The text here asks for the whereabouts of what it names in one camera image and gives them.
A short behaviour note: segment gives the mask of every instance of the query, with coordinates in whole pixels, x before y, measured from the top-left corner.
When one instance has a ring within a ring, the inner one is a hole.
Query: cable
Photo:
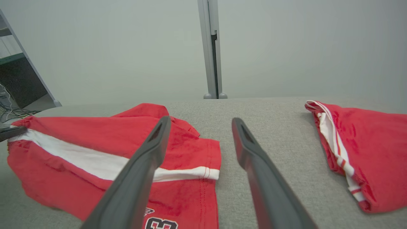
[[[6,120],[7,120],[7,118],[9,117],[9,114],[11,114],[11,112],[13,111],[13,108],[11,107],[11,101],[10,101],[10,97],[11,97],[11,95],[10,95],[10,93],[7,91],[7,89],[2,85],[2,84],[0,84],[0,86],[2,86],[3,88],[4,88],[4,91],[6,91],[6,93],[9,95],[9,102],[10,102],[10,108],[11,108],[11,110],[10,110],[10,112],[7,114],[7,116],[6,116]]]

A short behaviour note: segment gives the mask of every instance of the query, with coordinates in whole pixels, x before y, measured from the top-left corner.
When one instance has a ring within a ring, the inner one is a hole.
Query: red and white striped trim
[[[58,156],[76,167],[104,180],[113,181],[129,161],[129,159],[125,157],[68,143],[32,129],[28,129],[27,132],[22,135],[10,138],[9,142],[20,140],[32,141],[49,154]],[[153,182],[200,178],[217,180],[219,178],[219,170],[205,166],[184,170],[158,168],[154,173]]]
[[[331,152],[335,155],[337,159],[337,164],[343,168],[346,175],[346,180],[348,182],[348,189],[352,193],[353,197],[358,201],[365,200],[363,196],[362,189],[360,186],[352,179],[355,169],[352,167],[349,161],[348,152],[344,144],[342,143],[341,137],[336,130],[335,124],[333,122],[332,114],[329,109],[322,103],[317,101],[308,100],[305,103],[306,106],[320,110],[317,117],[319,119],[319,130],[321,134],[325,137],[326,142],[331,149]]]

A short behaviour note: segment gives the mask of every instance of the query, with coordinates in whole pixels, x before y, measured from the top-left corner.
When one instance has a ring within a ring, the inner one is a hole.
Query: white wall
[[[407,112],[407,1],[218,0],[229,98],[348,96]]]
[[[1,0],[0,9],[63,106],[208,92],[196,1]]]

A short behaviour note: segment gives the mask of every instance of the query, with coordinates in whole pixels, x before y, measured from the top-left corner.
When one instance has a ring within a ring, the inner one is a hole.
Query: gray fabric surface
[[[285,177],[320,228],[405,228],[407,209],[386,214],[363,213],[347,190],[344,177],[329,170],[308,99],[346,107],[392,112],[365,101],[334,98],[218,99],[164,101],[170,115],[188,121],[201,137],[220,141],[222,166],[216,193],[220,228],[256,228],[256,213],[246,173],[237,163],[231,131],[233,117],[240,117]],[[134,104],[67,106],[39,116],[111,116]],[[25,196],[9,169],[5,142],[0,145],[0,220],[4,228],[78,228],[80,220]]]

